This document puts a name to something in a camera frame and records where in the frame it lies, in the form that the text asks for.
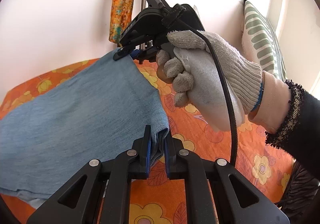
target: green patterned cloth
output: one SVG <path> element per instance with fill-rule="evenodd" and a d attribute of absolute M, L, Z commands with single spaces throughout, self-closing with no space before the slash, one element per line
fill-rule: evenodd
<path fill-rule="evenodd" d="M 245 58 L 259 64 L 262 70 L 285 81 L 284 61 L 275 31 L 269 20 L 249 1 L 244 3 L 242 46 Z"/>

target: black sleeve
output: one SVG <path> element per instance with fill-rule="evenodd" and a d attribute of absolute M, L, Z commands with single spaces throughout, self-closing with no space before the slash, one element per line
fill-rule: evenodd
<path fill-rule="evenodd" d="M 288 115 L 266 144 L 282 148 L 320 180 L 320 101 L 301 85 L 285 82 L 291 90 Z"/>

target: triangular cutout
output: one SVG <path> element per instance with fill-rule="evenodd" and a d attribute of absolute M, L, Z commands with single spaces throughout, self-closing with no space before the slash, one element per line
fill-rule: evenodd
<path fill-rule="evenodd" d="M 60 196 L 58 203 L 74 209 L 77 206 L 86 180 L 86 175 L 81 176 L 68 190 L 64 192 L 64 194 Z"/>
<path fill-rule="evenodd" d="M 246 208 L 259 201 L 259 198 L 255 196 L 236 176 L 229 175 L 229 179 L 236 193 L 241 208 Z"/>

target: blue cloth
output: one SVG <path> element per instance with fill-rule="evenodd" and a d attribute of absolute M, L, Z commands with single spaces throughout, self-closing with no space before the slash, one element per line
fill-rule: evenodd
<path fill-rule="evenodd" d="M 162 155 L 169 123 L 159 92 L 115 51 L 0 121 L 1 193 L 47 199 L 91 159 L 130 149 L 146 124 L 151 163 Z"/>

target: silver screw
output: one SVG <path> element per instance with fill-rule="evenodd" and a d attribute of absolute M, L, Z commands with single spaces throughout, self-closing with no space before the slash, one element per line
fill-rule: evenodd
<path fill-rule="evenodd" d="M 227 164 L 227 161 L 223 158 L 220 158 L 217 160 L 217 164 L 221 166 L 225 166 Z"/>
<path fill-rule="evenodd" d="M 89 165 L 90 166 L 97 166 L 99 164 L 99 160 L 97 159 L 92 159 L 90 162 L 89 162 Z"/>
<path fill-rule="evenodd" d="M 129 155 L 129 156 L 134 156 L 136 154 L 137 154 L 137 151 L 134 150 L 134 149 L 130 149 L 130 150 L 127 151 L 127 155 Z"/>
<path fill-rule="evenodd" d="M 186 149 L 181 149 L 181 150 L 179 151 L 179 154 L 180 154 L 180 155 L 188 155 L 188 154 L 189 154 L 189 151 L 186 150 Z"/>

